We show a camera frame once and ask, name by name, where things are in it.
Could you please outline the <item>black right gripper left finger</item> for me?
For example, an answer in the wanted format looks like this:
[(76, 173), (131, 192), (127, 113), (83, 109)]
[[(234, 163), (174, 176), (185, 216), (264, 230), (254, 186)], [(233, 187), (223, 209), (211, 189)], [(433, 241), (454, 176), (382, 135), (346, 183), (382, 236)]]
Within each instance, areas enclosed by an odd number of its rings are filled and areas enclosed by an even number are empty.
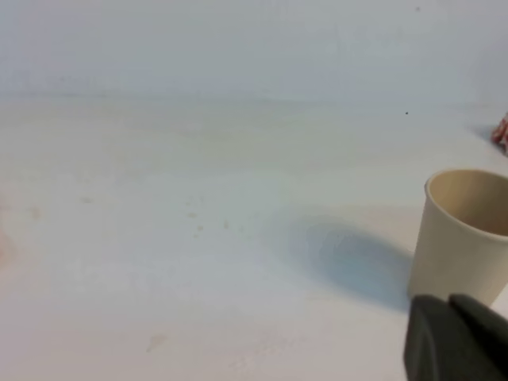
[(481, 379), (481, 355), (468, 327), (433, 296), (411, 302), (403, 359), (408, 380)]

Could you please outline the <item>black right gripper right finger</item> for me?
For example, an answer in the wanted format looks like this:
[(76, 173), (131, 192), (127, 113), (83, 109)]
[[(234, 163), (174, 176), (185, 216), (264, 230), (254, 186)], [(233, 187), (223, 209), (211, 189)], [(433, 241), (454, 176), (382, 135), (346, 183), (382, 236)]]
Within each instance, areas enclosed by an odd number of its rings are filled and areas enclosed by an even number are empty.
[(460, 315), (477, 345), (507, 380), (507, 319), (465, 294), (452, 294), (448, 303)]

